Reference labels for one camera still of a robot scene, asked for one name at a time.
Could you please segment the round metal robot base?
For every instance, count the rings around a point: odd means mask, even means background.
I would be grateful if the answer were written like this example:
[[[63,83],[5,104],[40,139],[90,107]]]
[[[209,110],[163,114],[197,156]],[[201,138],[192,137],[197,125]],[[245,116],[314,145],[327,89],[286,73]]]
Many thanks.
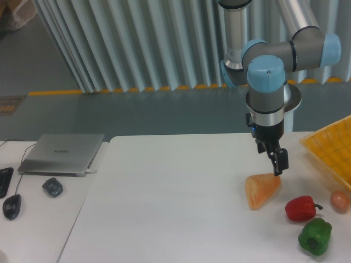
[[[300,90],[291,83],[284,85],[284,112],[294,111],[301,103],[302,96]]]

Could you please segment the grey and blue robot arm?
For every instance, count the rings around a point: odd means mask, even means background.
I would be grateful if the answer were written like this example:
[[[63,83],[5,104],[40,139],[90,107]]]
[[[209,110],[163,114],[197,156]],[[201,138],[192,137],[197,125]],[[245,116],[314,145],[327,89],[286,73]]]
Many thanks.
[[[276,1],[289,41],[268,44],[244,42],[244,23],[250,1],[219,1],[224,9],[227,53],[222,73],[228,86],[248,84],[246,124],[278,176],[288,169],[287,150],[280,147],[284,133],[286,73],[331,66],[341,58],[341,42],[323,33],[307,1]]]

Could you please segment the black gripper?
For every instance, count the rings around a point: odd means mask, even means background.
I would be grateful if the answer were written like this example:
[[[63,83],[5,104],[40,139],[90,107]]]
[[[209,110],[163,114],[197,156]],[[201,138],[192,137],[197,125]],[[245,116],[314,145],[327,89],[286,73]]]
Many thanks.
[[[269,150],[268,157],[273,165],[273,173],[279,176],[289,168],[288,151],[280,148],[279,140],[284,133],[284,120],[275,125],[262,126],[253,121],[254,115],[246,113],[246,125],[251,128],[252,137],[259,154]]]

